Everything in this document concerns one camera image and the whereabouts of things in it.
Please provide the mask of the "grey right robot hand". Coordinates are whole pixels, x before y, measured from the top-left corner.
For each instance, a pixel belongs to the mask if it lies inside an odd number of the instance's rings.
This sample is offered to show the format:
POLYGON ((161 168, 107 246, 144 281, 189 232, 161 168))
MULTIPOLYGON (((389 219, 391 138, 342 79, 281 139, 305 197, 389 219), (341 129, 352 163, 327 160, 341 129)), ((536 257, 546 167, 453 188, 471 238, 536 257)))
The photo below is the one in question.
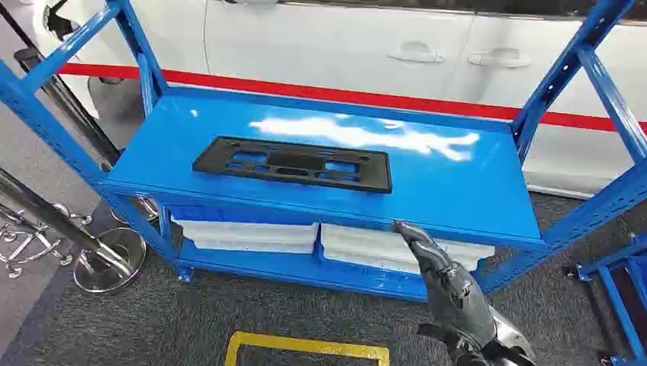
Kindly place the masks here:
POLYGON ((475 279, 421 228, 396 220, 393 230, 418 261, 427 289, 432 322, 420 324, 417 334, 444 343, 454 365, 487 365, 482 350, 495 339, 496 326, 475 279))

